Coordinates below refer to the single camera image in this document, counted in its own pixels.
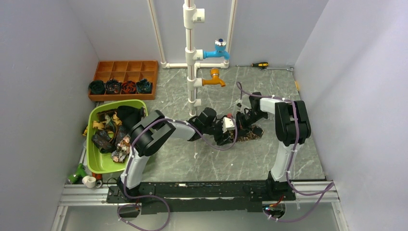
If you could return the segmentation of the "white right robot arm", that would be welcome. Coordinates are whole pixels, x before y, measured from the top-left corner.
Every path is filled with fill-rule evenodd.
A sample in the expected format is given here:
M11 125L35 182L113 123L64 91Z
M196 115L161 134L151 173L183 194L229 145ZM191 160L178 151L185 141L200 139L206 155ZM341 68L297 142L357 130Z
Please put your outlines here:
M268 173L263 192L271 200L292 194L290 175L298 150L311 135L311 125L304 101L290 101L262 96L254 92L249 97L250 108L236 113L240 132L249 131L258 120L274 115L275 134L279 140L275 163Z

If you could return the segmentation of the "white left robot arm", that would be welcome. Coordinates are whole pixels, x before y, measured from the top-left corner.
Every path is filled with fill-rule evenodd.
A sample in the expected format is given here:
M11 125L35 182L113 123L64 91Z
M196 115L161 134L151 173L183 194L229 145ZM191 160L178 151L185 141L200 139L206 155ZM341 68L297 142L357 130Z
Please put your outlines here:
M168 139L195 141L207 134L213 136L215 148L220 149L222 145L235 144L240 128L232 116L218 117L209 107L187 121L171 119L155 110L137 124L126 122L125 125L130 131L130 154L117 186L119 196L126 202L139 196L143 171L150 156L157 153Z

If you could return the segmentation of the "brown floral tie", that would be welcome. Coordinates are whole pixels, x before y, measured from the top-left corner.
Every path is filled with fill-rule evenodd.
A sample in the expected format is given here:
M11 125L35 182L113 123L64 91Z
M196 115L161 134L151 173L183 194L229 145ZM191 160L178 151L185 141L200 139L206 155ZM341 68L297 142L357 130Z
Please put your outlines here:
M238 131L237 142L251 141L262 138L264 130L258 125L252 125L249 129L240 129Z

